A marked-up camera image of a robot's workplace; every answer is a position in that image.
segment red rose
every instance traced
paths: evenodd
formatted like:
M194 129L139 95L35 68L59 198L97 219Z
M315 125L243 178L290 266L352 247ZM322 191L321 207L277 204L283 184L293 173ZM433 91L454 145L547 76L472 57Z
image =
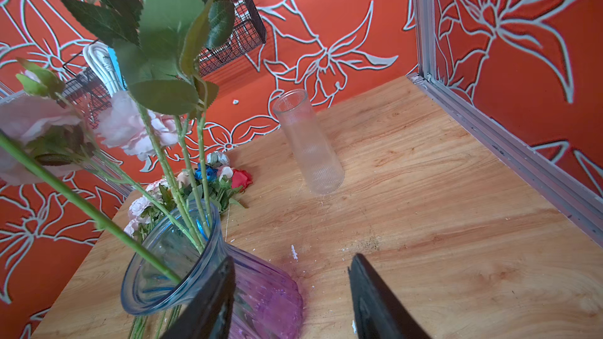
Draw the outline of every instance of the red rose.
M245 170L237 170L234 169L232 174L232 188L237 188L239 186L243 186L241 191L245 190L247 186L251 185L252 175L247 173Z

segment wooden table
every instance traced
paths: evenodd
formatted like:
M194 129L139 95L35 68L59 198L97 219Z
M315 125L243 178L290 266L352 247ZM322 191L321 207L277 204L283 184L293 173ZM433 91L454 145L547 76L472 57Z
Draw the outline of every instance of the wooden table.
M297 281L303 338L355 337L346 268L358 252L434 339L603 338L603 250L409 80L319 117L343 186L311 195L277 131L229 152L254 184L222 223L228 242ZM102 234L33 338L125 339L131 256Z

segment metal frame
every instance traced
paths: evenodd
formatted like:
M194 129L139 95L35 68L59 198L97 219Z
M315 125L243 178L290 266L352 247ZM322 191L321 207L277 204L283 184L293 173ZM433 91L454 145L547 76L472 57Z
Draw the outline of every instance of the metal frame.
M603 199L436 79L433 0L414 0L418 74L408 77L480 143L603 247Z

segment blue rose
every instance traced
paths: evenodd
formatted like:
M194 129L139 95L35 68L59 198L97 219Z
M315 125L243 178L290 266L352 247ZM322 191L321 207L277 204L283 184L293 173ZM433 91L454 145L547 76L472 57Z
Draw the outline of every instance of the blue rose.
M218 176L218 170L211 168L209 165L205 165L205 170L207 171L207 181L212 182ZM201 164L197 164L197 170L195 170L195 178L198 180L203 179L203 175L201 174Z

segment pile of flowers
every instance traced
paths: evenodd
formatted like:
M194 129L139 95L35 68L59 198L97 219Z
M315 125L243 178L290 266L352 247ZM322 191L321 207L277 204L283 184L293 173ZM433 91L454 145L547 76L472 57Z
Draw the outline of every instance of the pile of flowers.
M247 186L253 183L252 176L247 171L231 167L228 156L223 152L215 151L206 157L206 173L209 182L209 199L220 210L220 213L226 212L231 204L243 207L234 196L243 192ZM196 185L201 186L203 174L200 164L197 165L193 178L197 182ZM176 180L182 196L189 199L192 186L188 170L182 170ZM176 208L165 178L148 184L145 191L161 202L168 211ZM124 231L138 241L142 241L164 217L163 212L153 205L150 199L142 196L133 201L128 208L130 221Z

